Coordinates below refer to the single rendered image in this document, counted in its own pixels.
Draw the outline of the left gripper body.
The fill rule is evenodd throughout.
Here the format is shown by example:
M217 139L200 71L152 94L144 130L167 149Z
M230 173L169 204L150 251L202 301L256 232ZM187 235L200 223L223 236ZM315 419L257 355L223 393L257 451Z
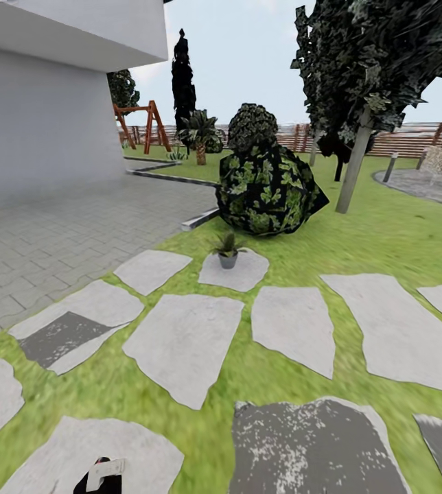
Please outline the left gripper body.
M73 489L73 494L121 494L122 476L116 474L113 476L104 477L104 483L98 491L86 492L87 480L78 483Z

